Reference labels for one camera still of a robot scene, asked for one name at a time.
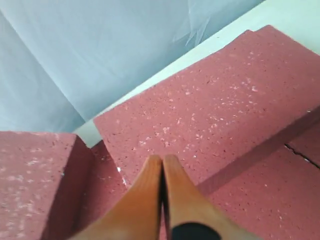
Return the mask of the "left gripper black orange right finger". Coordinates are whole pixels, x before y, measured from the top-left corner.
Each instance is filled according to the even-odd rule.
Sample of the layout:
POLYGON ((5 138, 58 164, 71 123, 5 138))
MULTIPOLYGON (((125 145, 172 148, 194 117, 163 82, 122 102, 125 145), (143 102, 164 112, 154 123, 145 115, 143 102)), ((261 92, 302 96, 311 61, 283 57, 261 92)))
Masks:
POLYGON ((170 240, 259 240, 215 207, 194 185, 177 156, 162 160, 166 233, 170 240))

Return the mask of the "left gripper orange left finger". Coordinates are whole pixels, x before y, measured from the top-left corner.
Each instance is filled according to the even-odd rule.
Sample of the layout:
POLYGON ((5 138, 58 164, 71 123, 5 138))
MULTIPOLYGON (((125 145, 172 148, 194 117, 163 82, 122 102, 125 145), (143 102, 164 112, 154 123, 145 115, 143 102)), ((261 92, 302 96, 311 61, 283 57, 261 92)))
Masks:
POLYGON ((162 159, 149 156, 123 197, 72 240, 157 240, 161 221, 162 159))

